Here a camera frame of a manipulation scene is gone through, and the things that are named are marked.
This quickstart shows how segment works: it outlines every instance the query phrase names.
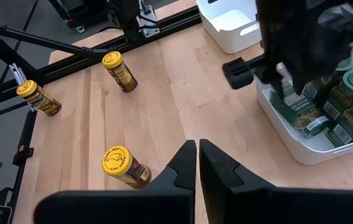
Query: black metal frame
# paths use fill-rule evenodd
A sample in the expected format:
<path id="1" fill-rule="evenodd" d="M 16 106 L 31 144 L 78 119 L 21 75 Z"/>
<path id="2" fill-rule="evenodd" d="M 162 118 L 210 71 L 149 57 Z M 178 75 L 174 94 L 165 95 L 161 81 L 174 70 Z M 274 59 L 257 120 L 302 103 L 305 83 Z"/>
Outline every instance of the black metal frame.
<path id="1" fill-rule="evenodd" d="M 73 56 L 52 63 L 40 69 L 35 69 L 20 55 L 18 55 L 15 50 L 10 48 L 5 42 L 0 39 L 0 59 L 5 61 L 7 64 L 16 63 L 23 69 L 28 79 L 33 79 L 39 85 L 43 86 L 68 75 L 71 75 L 75 72 L 81 71 L 85 68 L 91 67 L 92 65 L 100 63 L 104 54 L 111 50 L 117 50 L 121 53 L 125 53 L 199 23 L 201 23 L 199 10 L 197 6 L 194 6 L 192 8 L 186 9 L 184 11 L 181 11 L 177 14 L 174 14 L 158 21 L 160 33 L 157 35 L 154 35 L 149 38 L 142 38 L 134 42 L 128 42 L 128 37 L 122 35 L 115 39 L 99 44 L 93 48 L 77 47 L 73 45 L 59 43 L 31 34 L 26 34 L 25 32 L 21 32 L 18 30 L 9 29 L 6 27 L 5 24 L 0 24 L 0 35 L 21 39 L 23 41 L 30 42 L 33 44 L 42 45 L 44 47 L 51 47 L 54 49 L 63 50 L 65 52 L 70 52 L 74 54 Z M 16 88 L 17 83 L 14 79 L 4 82 L 0 87 L 0 103 L 16 97 Z M 1 110 L 0 115 L 18 109 L 25 105 L 26 103 L 23 102 L 11 106 L 9 108 Z M 28 112 L 27 114 L 26 121 L 24 123 L 24 128 L 22 130 L 21 138 L 19 141 L 19 147 L 13 160 L 13 164 L 19 167 L 17 171 L 16 181 L 12 189 L 6 188 L 6 194 L 8 192 L 12 192 L 11 199 L 6 204 L 8 207 L 11 207 L 13 211 L 11 214 L 11 222 L 17 204 L 17 198 L 21 187 L 26 160 L 31 157 L 34 152 L 34 149 L 30 148 L 30 143 L 32 138 L 32 132 L 34 130 L 36 114 L 37 112 Z"/>

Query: gray floor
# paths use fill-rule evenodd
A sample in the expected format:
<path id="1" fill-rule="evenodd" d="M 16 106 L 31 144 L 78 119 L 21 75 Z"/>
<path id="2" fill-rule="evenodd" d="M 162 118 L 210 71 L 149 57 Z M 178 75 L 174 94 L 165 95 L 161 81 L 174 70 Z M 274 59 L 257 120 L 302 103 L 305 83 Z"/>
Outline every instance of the gray floor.
<path id="1" fill-rule="evenodd" d="M 146 4 L 151 4 L 153 8 L 157 9 L 174 1 L 147 0 Z M 34 1 L 0 0 L 0 22 L 6 23 L 14 29 L 22 30 L 33 3 Z M 27 31 L 41 37 L 71 44 L 96 34 L 98 30 L 105 26 L 108 26 L 108 24 L 103 21 L 93 27 L 86 27 L 85 33 L 79 34 L 75 30 L 69 29 L 63 23 L 60 16 L 47 0 L 40 0 Z M 12 47 L 16 44 L 16 40 L 5 37 L 3 39 Z M 53 50 L 45 47 L 22 43 L 18 53 L 35 66 L 35 68 L 39 68 L 47 65 L 51 51 Z M 0 61 L 0 77 L 5 66 L 5 63 Z M 8 73 L 6 80 L 10 79 L 12 79 L 12 75 Z M 22 102 L 20 98 L 14 98 L 1 103 L 0 110 L 20 102 Z M 0 188 L 12 187 L 14 184 L 17 167 L 12 165 L 12 158 L 16 152 L 27 112 L 28 108 L 23 107 L 0 116 L 0 161 L 3 162 L 3 166 L 0 169 Z"/>

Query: yellow cap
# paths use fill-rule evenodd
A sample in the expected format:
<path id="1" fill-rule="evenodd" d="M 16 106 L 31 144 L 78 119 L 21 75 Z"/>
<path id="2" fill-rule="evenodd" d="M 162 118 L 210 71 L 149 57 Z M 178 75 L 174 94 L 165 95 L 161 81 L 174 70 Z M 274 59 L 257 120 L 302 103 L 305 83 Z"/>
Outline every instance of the yellow cap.
<path id="1" fill-rule="evenodd" d="M 127 148 L 114 146 L 104 154 L 101 164 L 108 175 L 120 176 L 131 167 L 132 155 Z"/>
<path id="2" fill-rule="evenodd" d="M 38 87 L 37 83 L 27 80 L 17 88 L 17 94 L 21 97 L 29 96 Z"/>
<path id="3" fill-rule="evenodd" d="M 101 61 L 105 68 L 115 68 L 119 66 L 122 62 L 122 56 L 119 52 L 110 52 L 104 55 Z"/>

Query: white storage bin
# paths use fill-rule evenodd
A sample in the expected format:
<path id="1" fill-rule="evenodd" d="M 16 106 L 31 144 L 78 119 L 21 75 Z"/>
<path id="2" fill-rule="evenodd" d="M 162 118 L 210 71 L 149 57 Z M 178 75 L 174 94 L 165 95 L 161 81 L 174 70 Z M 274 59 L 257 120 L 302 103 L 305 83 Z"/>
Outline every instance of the white storage bin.
<path id="1" fill-rule="evenodd" d="M 234 54 L 259 43 L 255 0 L 197 0 L 202 25 L 226 54 Z"/>
<path id="2" fill-rule="evenodd" d="M 295 130 L 272 107 L 269 102 L 270 90 L 269 85 L 263 85 L 260 81 L 257 81 L 258 102 L 296 161 L 304 165 L 314 165 L 353 152 L 353 142 L 335 148 L 326 137 L 328 128 L 313 138 L 305 138 L 301 131 Z"/>

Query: wooden table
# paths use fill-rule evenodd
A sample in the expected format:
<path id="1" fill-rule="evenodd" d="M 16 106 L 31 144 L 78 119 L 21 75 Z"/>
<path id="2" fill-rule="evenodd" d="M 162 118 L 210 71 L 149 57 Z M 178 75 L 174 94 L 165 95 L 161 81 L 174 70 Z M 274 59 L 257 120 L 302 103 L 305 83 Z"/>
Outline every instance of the wooden table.
<path id="1" fill-rule="evenodd" d="M 179 0 L 157 10 L 166 17 L 191 7 Z M 106 31 L 77 45 L 119 36 Z M 232 90 L 221 66 L 262 53 L 255 45 L 224 54 L 197 25 L 123 54 L 139 87 L 123 93 L 101 64 L 45 86 L 63 103 L 60 114 L 39 112 L 14 222 L 32 223 L 34 207 L 59 190 L 131 190 L 107 176 L 101 159 L 123 145 L 157 176 L 186 139 L 210 139 L 277 186 L 353 189 L 353 153 L 315 166 L 297 163 L 257 103 L 255 85 Z M 53 52 L 53 63 L 69 54 Z M 208 223 L 197 172 L 195 221 Z"/>

